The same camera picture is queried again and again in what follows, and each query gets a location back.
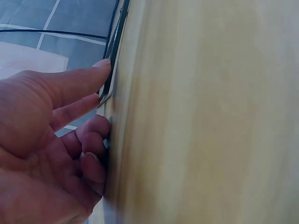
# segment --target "wood grain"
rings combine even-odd
[[[298,6],[131,1],[107,224],[299,223]]]

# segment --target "black wire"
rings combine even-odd
[[[103,40],[108,40],[107,36],[99,36],[93,34],[83,34],[83,33],[76,33],[76,32],[68,32],[68,31],[59,31],[59,30],[43,30],[43,29],[2,29],[0,33],[5,32],[38,32],[38,33],[57,33],[57,34],[68,34],[68,35],[77,35],[77,36],[87,36],[87,37],[94,37]]]
[[[120,42],[121,42],[121,35],[122,35],[122,31],[123,31],[123,28],[124,28],[124,25],[125,25],[126,17],[127,17],[127,14],[128,14],[129,4],[130,4],[130,0],[124,0],[123,7],[122,7],[122,12],[121,12],[121,16],[120,16],[120,22],[119,22],[117,34],[116,34],[116,37],[115,37],[115,41],[114,41],[114,45],[113,45],[112,52],[111,52],[111,57],[110,57],[111,72],[110,72],[110,75],[109,75],[107,81],[105,82],[104,90],[103,90],[103,96],[106,96],[106,95],[109,94],[112,75],[113,75],[113,70],[114,70],[115,61],[116,61],[116,57],[117,57],[117,51],[118,51],[118,47],[119,47]]]
[[[108,50],[108,44],[109,44],[109,40],[110,40],[110,37],[111,37],[111,33],[112,33],[112,29],[113,29],[113,23],[114,23],[114,19],[115,19],[115,14],[116,14],[119,3],[120,3],[120,0],[116,0],[115,6],[114,6],[114,9],[113,9],[113,12],[112,12],[112,19],[111,19],[110,25],[109,25],[108,36],[107,36],[107,44],[105,46],[103,59],[107,57],[106,54],[107,54],[107,50]]]

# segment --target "tile grout line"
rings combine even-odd
[[[12,25],[12,24],[1,24],[1,23],[0,23],[0,27],[13,28],[13,29],[32,29],[32,30],[36,30],[36,28],[23,27],[23,26]],[[67,35],[67,34],[58,34],[58,33],[42,33],[42,34],[57,36],[57,37],[62,37],[62,38],[67,38],[67,39],[76,39],[76,40],[85,41],[85,42],[94,43],[94,44],[103,45],[103,46],[106,45],[105,42],[97,41],[97,40],[93,40],[93,39],[89,39],[89,38],[85,38],[85,37],[81,37],[81,36],[76,36],[76,35]]]
[[[56,11],[56,9],[57,9],[57,6],[58,6],[59,2],[60,2],[60,0],[56,0],[56,3],[55,3],[55,5],[54,5],[54,7],[53,7],[53,9],[52,9],[52,12],[50,13],[50,15],[49,15],[49,17],[48,17],[48,19],[47,19],[47,21],[46,21],[46,24],[45,24],[45,26],[43,27],[44,30],[46,30],[46,29],[48,28],[48,26],[49,26],[49,24],[50,24],[50,21],[51,21],[53,15],[54,15],[54,13],[55,13],[55,11]],[[37,44],[36,49],[40,49],[40,48],[41,48],[41,44],[42,44],[42,42],[43,42],[43,38],[44,38],[44,36],[45,36],[45,33],[42,33],[41,37],[39,38],[39,41],[38,41],[38,44]]]
[[[67,126],[65,126],[64,128],[66,128],[66,129],[70,129],[70,130],[76,130],[78,127],[73,126],[73,125],[67,125]]]

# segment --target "skin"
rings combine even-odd
[[[55,132],[99,105],[110,69],[102,60],[0,81],[0,223],[80,224],[91,214],[103,195],[110,124],[96,115],[63,137]]]

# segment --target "gray tiled floor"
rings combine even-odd
[[[106,36],[114,5],[115,0],[62,0],[48,29]]]
[[[75,69],[91,67],[102,59],[105,46],[45,35],[40,49],[68,57],[68,69]]]
[[[31,48],[36,48],[40,36],[41,36],[40,33],[26,33],[26,32],[0,33],[0,41],[7,42],[7,43],[14,43],[14,44],[27,46]]]
[[[8,24],[43,29],[52,9],[21,4]]]
[[[43,29],[56,2],[57,0],[0,0],[0,24]],[[60,0],[48,29],[107,36],[115,2],[116,0]],[[40,36],[40,33],[0,33],[0,41],[36,48]],[[47,34],[40,47],[41,50],[68,57],[68,69],[92,66],[103,57],[104,48],[95,43]],[[94,110],[70,125],[79,126],[95,113]],[[62,129],[57,135],[61,136],[69,131]]]
[[[18,2],[0,0],[0,23],[9,23],[19,6]]]
[[[63,129],[59,130],[58,132],[56,132],[56,135],[57,135],[57,137],[61,137],[71,131],[72,130],[70,130],[70,129],[63,128]]]

